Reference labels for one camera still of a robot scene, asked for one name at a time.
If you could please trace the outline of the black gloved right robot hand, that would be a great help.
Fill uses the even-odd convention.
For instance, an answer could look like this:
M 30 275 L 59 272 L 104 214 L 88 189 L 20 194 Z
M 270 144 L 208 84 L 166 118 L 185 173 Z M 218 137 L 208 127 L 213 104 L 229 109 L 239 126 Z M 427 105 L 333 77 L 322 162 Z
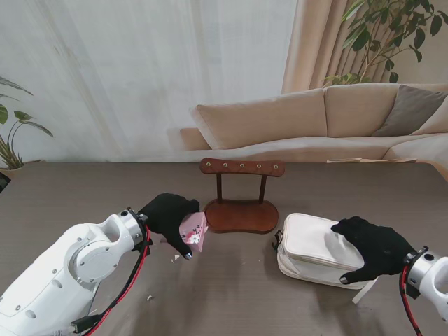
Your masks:
M 342 219 L 331 230 L 353 244 L 364 262 L 361 268 L 339 278 L 344 285 L 399 274 L 405 267 L 406 257 L 417 254 L 393 228 L 372 224 L 358 216 Z

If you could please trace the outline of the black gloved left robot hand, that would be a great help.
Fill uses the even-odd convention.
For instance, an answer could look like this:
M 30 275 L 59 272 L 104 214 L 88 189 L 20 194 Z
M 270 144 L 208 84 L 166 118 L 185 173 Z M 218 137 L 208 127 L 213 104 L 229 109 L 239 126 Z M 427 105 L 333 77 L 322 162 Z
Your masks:
M 193 257 L 191 248 L 183 241 L 179 231 L 183 219 L 200 211 L 196 199 L 162 193 L 151 200 L 137 213 L 146 217 L 145 224 L 151 232 L 162 235 L 167 243 L 176 249 L 186 260 Z

